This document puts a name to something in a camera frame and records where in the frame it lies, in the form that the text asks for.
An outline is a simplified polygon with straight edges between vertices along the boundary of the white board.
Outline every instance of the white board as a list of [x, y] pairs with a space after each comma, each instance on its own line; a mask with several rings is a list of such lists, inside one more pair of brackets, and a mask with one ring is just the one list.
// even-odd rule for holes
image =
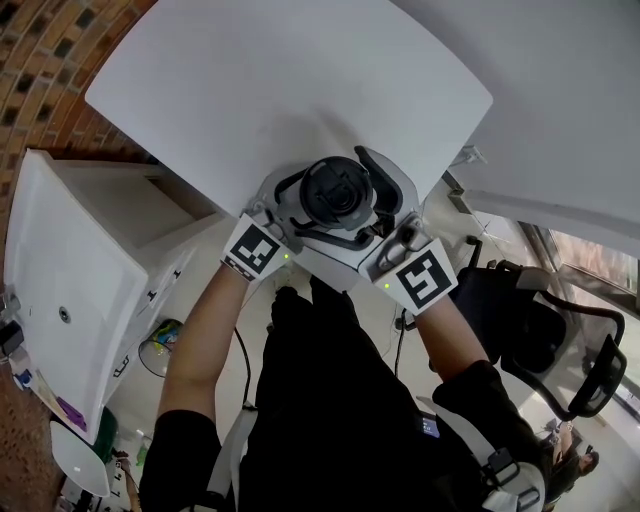
[[387, 0], [160, 0], [86, 99], [235, 216], [273, 170], [357, 144], [422, 200], [492, 102]]
[[51, 451], [60, 469], [81, 489], [106, 498], [110, 494], [107, 470], [95, 452], [56, 421], [51, 428]]

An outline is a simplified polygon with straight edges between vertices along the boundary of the white panel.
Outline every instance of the white panel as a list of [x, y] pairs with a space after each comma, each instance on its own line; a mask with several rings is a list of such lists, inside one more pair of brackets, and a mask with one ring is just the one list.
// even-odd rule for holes
[[91, 447], [60, 423], [52, 421], [50, 427], [53, 458], [65, 475], [95, 496], [109, 496], [107, 470]]
[[393, 1], [495, 98], [465, 189], [640, 222], [640, 2]]
[[357, 144], [422, 199], [492, 101], [387, 0], [161, 0], [86, 97], [236, 216], [272, 171]]
[[[9, 219], [4, 282], [21, 304], [15, 319], [25, 337], [31, 389], [92, 443], [116, 385], [114, 369], [150, 330], [198, 237], [217, 219], [181, 227], [191, 218], [135, 169], [94, 166], [93, 177], [83, 178], [81, 165], [72, 167], [27, 151]], [[129, 172], [132, 177], [123, 177]], [[134, 194], [109, 201], [125, 180]], [[127, 218], [134, 229], [127, 231]], [[154, 242], [138, 250], [124, 234]], [[137, 352], [131, 351], [133, 363]]]

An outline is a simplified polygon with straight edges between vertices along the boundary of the black cable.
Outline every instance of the black cable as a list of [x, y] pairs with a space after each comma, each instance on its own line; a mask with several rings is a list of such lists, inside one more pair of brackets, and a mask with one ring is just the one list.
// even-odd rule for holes
[[387, 345], [387, 348], [384, 351], [384, 354], [380, 355], [380, 359], [384, 359], [387, 354], [389, 352], [391, 352], [391, 347], [393, 347], [393, 335], [391, 334], [391, 331], [395, 330], [395, 322], [396, 322], [396, 315], [398, 314], [398, 305], [396, 304], [396, 307], [393, 310], [393, 316], [391, 317], [391, 324], [389, 325], [389, 345]]
[[244, 341], [242, 341], [242, 337], [240, 336], [238, 329], [234, 327], [233, 330], [235, 331], [236, 337], [240, 342], [240, 348], [242, 348], [242, 353], [244, 354], [244, 362], [247, 365], [247, 383], [244, 385], [244, 396], [242, 397], [242, 403], [245, 404], [247, 403], [247, 398], [249, 397], [249, 384], [251, 384], [251, 365], [249, 364], [249, 355], [247, 354], [247, 348], [244, 346]]
[[400, 319], [402, 320], [402, 327], [400, 328], [400, 339], [398, 340], [398, 353], [396, 355], [396, 365], [395, 365], [395, 375], [396, 378], [398, 377], [398, 366], [400, 365], [400, 352], [402, 351], [402, 340], [404, 340], [404, 331], [405, 331], [405, 327], [407, 326], [407, 321], [405, 320], [405, 313], [407, 312], [406, 309], [402, 310], [402, 313], [400, 313]]

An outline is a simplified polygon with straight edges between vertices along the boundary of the person's arm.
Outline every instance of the person's arm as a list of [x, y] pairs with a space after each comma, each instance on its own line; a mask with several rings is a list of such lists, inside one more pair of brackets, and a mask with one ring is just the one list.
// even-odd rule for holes
[[444, 382], [477, 361], [489, 360], [475, 333], [448, 296], [419, 314], [415, 322], [429, 358]]
[[571, 423], [563, 423], [560, 425], [560, 442], [558, 443], [558, 446], [560, 446], [563, 456], [567, 454], [573, 445], [573, 436], [571, 435], [572, 429], [573, 425]]
[[562, 442], [560, 438], [556, 440], [556, 444], [553, 446], [553, 465], [562, 462]]
[[215, 421], [215, 389], [248, 282], [226, 265], [202, 293], [176, 341], [162, 389], [158, 417], [195, 411]]
[[136, 484], [131, 477], [131, 465], [129, 464], [129, 459], [127, 459], [128, 455], [124, 455], [123, 458], [119, 459], [120, 466], [124, 471], [124, 478], [127, 485], [127, 495], [129, 496], [129, 503], [131, 504], [131, 512], [141, 512], [140, 510], [140, 499], [138, 498], [138, 489], [136, 489]]

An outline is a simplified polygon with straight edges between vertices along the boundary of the black shirt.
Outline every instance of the black shirt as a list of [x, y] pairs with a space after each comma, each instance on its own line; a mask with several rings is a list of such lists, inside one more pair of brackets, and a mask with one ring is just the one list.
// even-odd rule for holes
[[547, 488], [547, 503], [555, 501], [570, 490], [578, 478], [580, 478], [580, 456], [572, 446], [563, 455], [562, 461], [551, 468]]
[[[243, 512], [480, 510], [478, 465], [464, 443], [439, 420], [440, 439], [422, 434], [404, 385], [388, 368], [379, 368], [371, 381], [363, 364], [361, 371], [333, 368], [319, 386], [307, 388], [306, 400], [294, 393], [277, 410], [260, 408], [241, 466]], [[440, 385], [434, 401], [545, 474], [540, 444], [489, 363], [478, 362]], [[219, 451], [210, 419], [190, 411], [162, 415], [142, 477], [142, 510], [172, 512], [202, 503]]]

